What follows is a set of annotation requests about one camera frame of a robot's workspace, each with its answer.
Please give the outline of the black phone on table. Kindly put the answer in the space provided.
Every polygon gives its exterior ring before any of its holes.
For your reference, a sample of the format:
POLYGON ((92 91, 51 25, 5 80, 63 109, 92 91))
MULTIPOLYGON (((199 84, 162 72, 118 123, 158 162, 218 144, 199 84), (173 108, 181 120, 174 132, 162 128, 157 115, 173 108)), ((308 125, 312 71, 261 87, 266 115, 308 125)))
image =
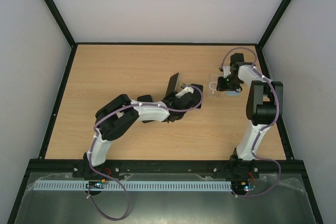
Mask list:
POLYGON ((152 103, 153 102, 153 98, 150 94, 146 94, 146 95, 142 95, 137 97, 136 99, 138 102, 147 104, 147 103, 152 103))

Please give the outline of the black phone from blue case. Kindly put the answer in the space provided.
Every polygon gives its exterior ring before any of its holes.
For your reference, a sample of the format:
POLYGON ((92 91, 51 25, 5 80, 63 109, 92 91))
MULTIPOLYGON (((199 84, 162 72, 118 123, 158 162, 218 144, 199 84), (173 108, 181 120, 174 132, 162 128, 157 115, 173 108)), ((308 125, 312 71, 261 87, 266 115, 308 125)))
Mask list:
POLYGON ((194 89, 193 92, 194 105, 197 105, 200 103, 200 100, 203 97, 203 85, 192 83, 191 86, 194 89))

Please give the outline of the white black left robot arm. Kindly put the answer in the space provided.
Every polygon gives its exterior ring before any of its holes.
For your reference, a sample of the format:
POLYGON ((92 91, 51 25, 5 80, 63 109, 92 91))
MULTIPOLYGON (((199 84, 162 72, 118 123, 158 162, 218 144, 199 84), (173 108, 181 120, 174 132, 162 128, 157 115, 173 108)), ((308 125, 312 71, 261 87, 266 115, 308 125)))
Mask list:
POLYGON ((122 137, 135 122, 175 122, 186 112, 199 109, 202 102, 203 88, 194 84, 182 86, 180 92, 170 92, 159 102, 136 101, 126 94, 119 95, 95 114, 93 142, 86 153, 90 166, 102 165, 112 142, 122 137))

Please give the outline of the black enclosure frame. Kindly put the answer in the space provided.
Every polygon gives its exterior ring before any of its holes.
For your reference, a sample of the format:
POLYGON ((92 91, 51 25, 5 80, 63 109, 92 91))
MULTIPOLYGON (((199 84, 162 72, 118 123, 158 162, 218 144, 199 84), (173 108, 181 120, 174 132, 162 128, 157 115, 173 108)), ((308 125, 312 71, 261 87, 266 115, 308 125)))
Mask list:
MULTIPOLYGON (((257 42, 281 0, 54 0, 79 42, 257 42)), ((37 156, 70 54, 44 0, 1 0, 1 223, 37 156)))

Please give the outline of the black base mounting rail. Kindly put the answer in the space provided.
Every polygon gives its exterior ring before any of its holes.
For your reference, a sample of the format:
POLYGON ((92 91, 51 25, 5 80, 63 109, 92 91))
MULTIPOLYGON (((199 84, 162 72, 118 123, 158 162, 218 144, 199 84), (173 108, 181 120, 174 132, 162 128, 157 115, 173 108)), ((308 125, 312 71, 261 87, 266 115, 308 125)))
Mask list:
MULTIPOLYGON (((280 160, 239 163, 231 161, 126 161, 108 160, 95 169, 105 175, 120 179, 124 174, 196 174, 202 177, 226 180, 248 179, 260 174, 305 174, 305 165, 299 160, 280 160)), ((84 159, 32 159, 25 175, 30 173, 70 173, 74 178, 93 179, 95 173, 84 159)))

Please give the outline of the light blue phone case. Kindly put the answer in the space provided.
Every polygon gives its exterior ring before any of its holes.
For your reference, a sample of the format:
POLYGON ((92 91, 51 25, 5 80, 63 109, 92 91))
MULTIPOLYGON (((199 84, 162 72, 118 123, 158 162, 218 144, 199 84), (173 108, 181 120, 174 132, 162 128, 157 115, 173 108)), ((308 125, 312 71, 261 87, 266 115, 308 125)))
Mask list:
POLYGON ((238 96, 240 95, 240 91, 226 91, 225 92, 227 96, 238 96))

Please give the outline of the clear phone case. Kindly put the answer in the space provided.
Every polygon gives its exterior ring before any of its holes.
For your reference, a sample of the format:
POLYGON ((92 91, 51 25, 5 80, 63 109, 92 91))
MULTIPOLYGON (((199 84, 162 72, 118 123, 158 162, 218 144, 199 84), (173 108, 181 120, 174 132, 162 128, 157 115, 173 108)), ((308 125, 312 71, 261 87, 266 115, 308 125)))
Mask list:
POLYGON ((211 73, 208 76, 208 81, 206 85, 206 95, 209 98, 223 98, 226 93, 224 91, 217 90, 218 78, 221 77, 218 73, 211 73))

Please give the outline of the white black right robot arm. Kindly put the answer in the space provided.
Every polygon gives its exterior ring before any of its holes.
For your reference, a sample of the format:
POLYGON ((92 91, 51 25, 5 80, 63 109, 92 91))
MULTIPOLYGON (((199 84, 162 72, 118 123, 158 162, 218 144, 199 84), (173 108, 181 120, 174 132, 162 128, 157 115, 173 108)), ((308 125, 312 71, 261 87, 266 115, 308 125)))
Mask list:
POLYGON ((243 140, 236 147, 239 159, 229 164, 230 174, 239 178, 247 172, 247 165, 242 160, 251 161, 257 157, 260 142, 282 116, 284 85, 267 78, 254 63, 246 62, 241 53, 231 55, 229 66, 219 69, 223 75, 217 79, 217 91, 239 93, 243 90, 242 84, 249 87, 246 104, 248 126, 243 140))

